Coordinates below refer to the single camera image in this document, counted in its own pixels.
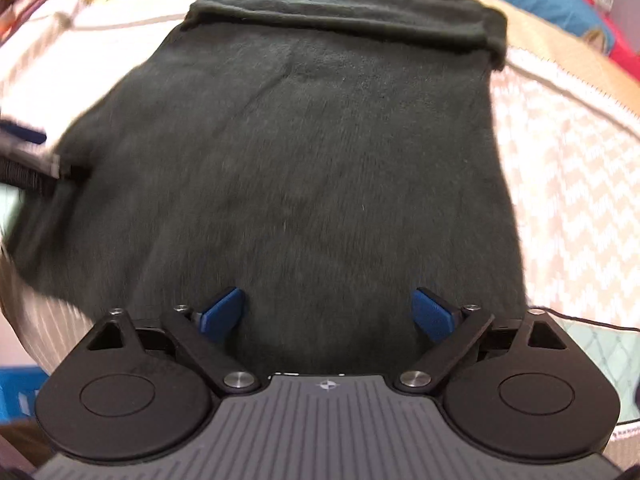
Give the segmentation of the dark green knit sweater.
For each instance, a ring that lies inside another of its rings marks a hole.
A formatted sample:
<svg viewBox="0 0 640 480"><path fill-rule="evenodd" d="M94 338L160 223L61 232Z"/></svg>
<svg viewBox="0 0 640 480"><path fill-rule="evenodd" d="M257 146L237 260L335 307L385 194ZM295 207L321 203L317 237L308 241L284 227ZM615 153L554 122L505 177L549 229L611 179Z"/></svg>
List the dark green knit sweater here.
<svg viewBox="0 0 640 480"><path fill-rule="evenodd" d="M519 318L507 29L477 0L195 0L63 134L88 178L18 210L1 304L24 346L55 368L111 308L236 286L255 373L395 374L426 346L413 289Z"/></svg>

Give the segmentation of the yellow and pink patterned quilt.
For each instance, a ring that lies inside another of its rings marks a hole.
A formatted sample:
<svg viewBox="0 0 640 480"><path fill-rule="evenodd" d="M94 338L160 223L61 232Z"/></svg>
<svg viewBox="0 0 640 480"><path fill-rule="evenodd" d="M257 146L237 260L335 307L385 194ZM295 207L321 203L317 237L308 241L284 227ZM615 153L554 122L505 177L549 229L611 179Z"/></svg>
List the yellow and pink patterned quilt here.
<svg viewBox="0 0 640 480"><path fill-rule="evenodd" d="M55 143L143 63L194 0L48 0L1 49L1 113ZM504 0L492 78L527 299L547 307L615 385L606 449L639 458L639 86L582 40Z"/></svg>

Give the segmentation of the red blanket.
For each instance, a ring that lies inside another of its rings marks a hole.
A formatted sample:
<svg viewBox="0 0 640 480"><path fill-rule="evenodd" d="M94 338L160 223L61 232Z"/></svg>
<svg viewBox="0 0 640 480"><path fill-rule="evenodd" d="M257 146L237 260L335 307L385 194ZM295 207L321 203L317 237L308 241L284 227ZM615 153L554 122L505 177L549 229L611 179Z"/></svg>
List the red blanket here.
<svg viewBox="0 0 640 480"><path fill-rule="evenodd" d="M585 0L596 10L613 34L608 57L635 80L639 80L639 53L632 47L622 30L611 20L614 0Z"/></svg>

